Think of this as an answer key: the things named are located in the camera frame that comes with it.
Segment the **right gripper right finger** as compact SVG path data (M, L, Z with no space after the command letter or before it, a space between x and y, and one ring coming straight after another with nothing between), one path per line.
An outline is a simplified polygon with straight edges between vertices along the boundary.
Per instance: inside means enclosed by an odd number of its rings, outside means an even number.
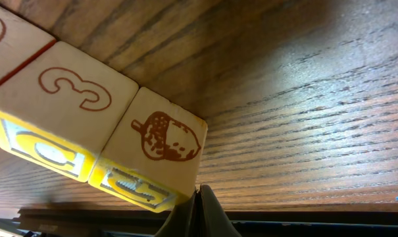
M201 236L241 237L241 234L234 228L209 185L201 185L200 196L202 205Z

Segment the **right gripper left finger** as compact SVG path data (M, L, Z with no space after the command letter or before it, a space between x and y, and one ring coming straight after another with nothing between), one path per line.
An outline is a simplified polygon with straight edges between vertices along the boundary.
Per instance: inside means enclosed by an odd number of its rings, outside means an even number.
M155 237L198 236L198 194L198 191L195 191L188 201L176 205Z

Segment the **acorn picture wooden block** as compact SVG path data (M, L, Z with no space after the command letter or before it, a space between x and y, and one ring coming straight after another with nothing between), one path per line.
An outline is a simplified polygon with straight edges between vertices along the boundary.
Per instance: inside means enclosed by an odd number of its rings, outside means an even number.
M195 191L207 130L203 119L142 87L88 183L155 213L171 209Z

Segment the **plain cream wooden block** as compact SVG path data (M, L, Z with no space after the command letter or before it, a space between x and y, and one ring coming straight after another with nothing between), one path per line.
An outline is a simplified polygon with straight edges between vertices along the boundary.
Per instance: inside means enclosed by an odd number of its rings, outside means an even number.
M86 182L138 89L60 41L0 86L0 148Z

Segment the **red edged picture block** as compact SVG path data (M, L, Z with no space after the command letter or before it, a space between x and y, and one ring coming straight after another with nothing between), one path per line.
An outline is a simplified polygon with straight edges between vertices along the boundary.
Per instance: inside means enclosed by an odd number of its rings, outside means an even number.
M36 123L38 107L48 99L37 82L39 63L32 64L56 39L0 7L0 148L8 149L1 119Z

